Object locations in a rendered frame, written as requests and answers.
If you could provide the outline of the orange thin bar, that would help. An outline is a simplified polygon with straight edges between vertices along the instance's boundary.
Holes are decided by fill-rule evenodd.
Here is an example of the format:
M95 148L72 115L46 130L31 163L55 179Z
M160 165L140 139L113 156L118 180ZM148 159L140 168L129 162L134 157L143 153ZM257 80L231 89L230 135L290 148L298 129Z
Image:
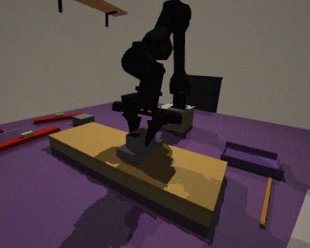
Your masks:
M260 216L260 227L265 226L265 216L267 213L267 209L268 209L268 202L269 202L269 192L271 189L271 182L272 182L272 178L269 177L269 180L267 182L267 187L266 187L266 192L265 192L265 201L264 201L264 206L263 206L263 210Z

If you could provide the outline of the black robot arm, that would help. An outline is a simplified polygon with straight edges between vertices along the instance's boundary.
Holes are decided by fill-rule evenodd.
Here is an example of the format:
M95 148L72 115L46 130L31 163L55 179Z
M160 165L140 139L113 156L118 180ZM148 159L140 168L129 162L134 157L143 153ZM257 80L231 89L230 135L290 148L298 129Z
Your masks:
M192 10L180 0L163 2L163 9L153 30L142 41L133 41L132 47L122 57L126 73L140 79L140 83L152 83L161 87L166 69L156 60L167 60L174 50L174 74L170 78L170 94L174 94L171 108L186 109L186 96L191 95L191 84L184 68L185 32ZM170 34L173 34L173 45ZM174 46L174 47L173 47ZM176 92L174 92L176 91ZM153 88L121 95L123 109L139 111L155 109Z

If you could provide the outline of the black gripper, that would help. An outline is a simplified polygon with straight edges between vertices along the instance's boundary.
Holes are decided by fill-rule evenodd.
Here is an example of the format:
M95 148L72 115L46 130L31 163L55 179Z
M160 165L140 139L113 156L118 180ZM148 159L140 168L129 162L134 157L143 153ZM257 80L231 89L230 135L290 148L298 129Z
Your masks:
M139 110L139 111L131 111L129 109L123 109L122 107L122 102L121 101L115 101L112 104L112 109L113 111L117 112L123 112L121 114L122 116L125 117L127 120L127 124L129 127L129 132L131 133L134 130L138 130L140 126L140 121L142 117L138 117L138 114L146 115L152 117L152 120L147 120L148 123L148 130L147 130L147 135L145 138L145 147L147 147L150 142L152 141L153 137L155 134L161 129L163 125L167 125L167 123L171 124L181 124L183 116L181 113L175 112L175 111L169 111L165 109L161 109L159 111L158 101L159 101L159 96L162 96L161 92L161 87L152 84L152 83L140 83L139 86L136 86L136 91L148 91L149 88L153 88L154 91L154 96L155 96L155 109L149 109L149 107L144 108L144 110ZM152 111L151 113L148 112Z

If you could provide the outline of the tan wooden floor panel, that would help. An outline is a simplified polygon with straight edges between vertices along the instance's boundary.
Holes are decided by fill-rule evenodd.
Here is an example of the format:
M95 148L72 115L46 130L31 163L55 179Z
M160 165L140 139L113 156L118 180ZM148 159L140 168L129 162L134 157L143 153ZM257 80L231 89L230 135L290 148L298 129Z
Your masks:
M164 143L135 165L116 156L127 134L90 122L48 137L64 155L209 228L227 162Z

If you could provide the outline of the purple shallow tray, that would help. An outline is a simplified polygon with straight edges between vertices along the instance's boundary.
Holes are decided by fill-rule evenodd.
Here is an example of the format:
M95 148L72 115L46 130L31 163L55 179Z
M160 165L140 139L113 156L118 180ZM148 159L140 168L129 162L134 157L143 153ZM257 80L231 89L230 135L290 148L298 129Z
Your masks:
M254 172L282 179L285 170L278 153L263 151L238 143L225 142L221 160Z

